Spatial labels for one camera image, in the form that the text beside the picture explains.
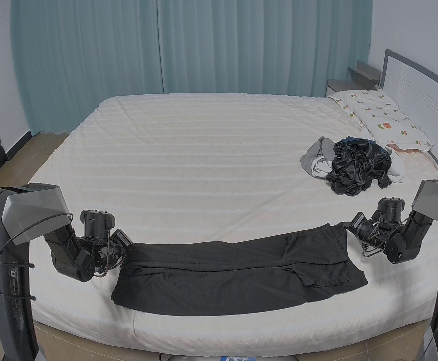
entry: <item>fitted sheet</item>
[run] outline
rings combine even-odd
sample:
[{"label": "fitted sheet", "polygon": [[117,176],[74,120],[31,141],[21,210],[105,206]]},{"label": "fitted sheet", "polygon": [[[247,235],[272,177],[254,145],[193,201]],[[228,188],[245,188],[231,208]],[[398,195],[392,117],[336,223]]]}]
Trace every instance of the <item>fitted sheet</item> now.
[{"label": "fitted sheet", "polygon": [[[419,151],[400,153],[402,184],[376,183],[338,196],[299,158],[320,136],[338,141],[360,127],[332,99],[250,94],[114,97],[60,145],[31,182],[60,185],[77,235],[83,209],[109,211],[134,242],[239,242],[370,217],[382,197],[406,207],[421,179],[438,178]],[[432,315],[438,285],[438,223],[419,256],[390,264],[348,254],[367,286],[327,300],[253,314],[178,317],[116,306],[119,269],[80,283],[55,271],[43,239],[30,245],[34,319],[101,343],[168,354],[283,356],[365,340]]]}]

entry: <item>shiny black fabric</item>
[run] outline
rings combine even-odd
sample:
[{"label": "shiny black fabric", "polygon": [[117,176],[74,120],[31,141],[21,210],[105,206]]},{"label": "shiny black fabric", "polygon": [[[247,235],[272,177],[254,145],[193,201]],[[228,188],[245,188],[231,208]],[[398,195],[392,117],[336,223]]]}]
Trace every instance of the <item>shiny black fabric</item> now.
[{"label": "shiny black fabric", "polygon": [[388,177],[391,158],[387,151],[366,139],[343,139],[334,145],[336,158],[326,179],[336,194],[355,196],[366,190],[373,179],[381,189],[392,182]]},{"label": "shiny black fabric", "polygon": [[341,223],[235,244],[133,244],[111,298],[149,313],[217,316],[289,308],[366,284]]}]

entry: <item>tiled floor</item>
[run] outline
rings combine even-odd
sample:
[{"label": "tiled floor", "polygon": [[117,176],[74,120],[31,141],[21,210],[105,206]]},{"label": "tiled floor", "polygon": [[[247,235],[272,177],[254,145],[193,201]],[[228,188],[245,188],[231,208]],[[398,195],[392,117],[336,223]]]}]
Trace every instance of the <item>tiled floor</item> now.
[{"label": "tiled floor", "polygon": [[[39,134],[0,169],[0,187],[28,183],[67,135]],[[298,355],[299,361],[394,361],[414,360],[426,322],[418,322],[354,345],[325,352]],[[47,361],[158,361],[158,353],[107,346],[35,324]]]}]

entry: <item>white headboard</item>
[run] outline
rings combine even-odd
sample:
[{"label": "white headboard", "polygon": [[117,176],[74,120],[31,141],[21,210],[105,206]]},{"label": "white headboard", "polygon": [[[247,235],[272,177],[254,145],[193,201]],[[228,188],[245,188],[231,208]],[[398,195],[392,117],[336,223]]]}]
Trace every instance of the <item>white headboard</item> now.
[{"label": "white headboard", "polygon": [[433,142],[429,153],[438,164],[438,75],[386,50],[380,86]]}]

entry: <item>white pillow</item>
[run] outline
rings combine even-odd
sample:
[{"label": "white pillow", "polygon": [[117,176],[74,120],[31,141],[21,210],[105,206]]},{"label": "white pillow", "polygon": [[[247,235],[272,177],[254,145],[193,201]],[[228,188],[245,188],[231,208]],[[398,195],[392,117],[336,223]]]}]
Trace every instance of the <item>white pillow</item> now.
[{"label": "white pillow", "polygon": [[429,151],[432,142],[383,90],[339,91],[329,96],[372,138],[401,150]]}]

